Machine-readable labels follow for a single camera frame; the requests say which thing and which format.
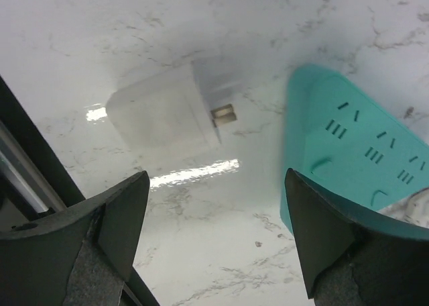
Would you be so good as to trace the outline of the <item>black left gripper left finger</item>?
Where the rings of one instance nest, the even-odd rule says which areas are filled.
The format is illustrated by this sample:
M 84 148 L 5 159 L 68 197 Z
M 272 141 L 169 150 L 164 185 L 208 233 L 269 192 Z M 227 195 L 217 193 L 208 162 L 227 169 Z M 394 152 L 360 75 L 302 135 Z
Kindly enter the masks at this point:
M 61 212 L 1 233 L 2 305 L 148 305 L 133 268 L 149 177 L 139 172 Z

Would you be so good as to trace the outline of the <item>teal triangular power strip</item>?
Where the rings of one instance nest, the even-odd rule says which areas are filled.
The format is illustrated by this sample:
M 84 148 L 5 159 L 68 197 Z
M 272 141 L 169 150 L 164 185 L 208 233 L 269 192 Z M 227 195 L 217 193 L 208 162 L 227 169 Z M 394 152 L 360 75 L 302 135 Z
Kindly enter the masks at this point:
M 298 67 L 287 85 L 284 170 L 378 211 L 428 186 L 428 145 L 339 72 Z

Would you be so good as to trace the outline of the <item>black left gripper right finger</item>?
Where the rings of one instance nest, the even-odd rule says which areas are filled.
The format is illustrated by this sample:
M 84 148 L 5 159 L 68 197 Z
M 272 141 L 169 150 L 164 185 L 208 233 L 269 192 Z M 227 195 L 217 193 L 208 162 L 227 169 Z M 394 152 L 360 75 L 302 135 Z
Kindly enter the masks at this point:
M 284 184 L 315 305 L 428 304 L 428 229 L 356 204 L 291 168 Z

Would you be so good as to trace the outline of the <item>white charger plug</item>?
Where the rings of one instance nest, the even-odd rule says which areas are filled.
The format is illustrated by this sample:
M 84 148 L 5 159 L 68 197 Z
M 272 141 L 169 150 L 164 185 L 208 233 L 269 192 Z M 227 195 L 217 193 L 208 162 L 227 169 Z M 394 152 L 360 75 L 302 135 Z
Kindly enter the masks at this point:
M 183 64 L 119 89 L 105 108 L 130 148 L 194 154 L 216 148 L 217 128 L 236 118 L 230 103 L 214 101 L 231 86 L 203 83 L 195 65 Z

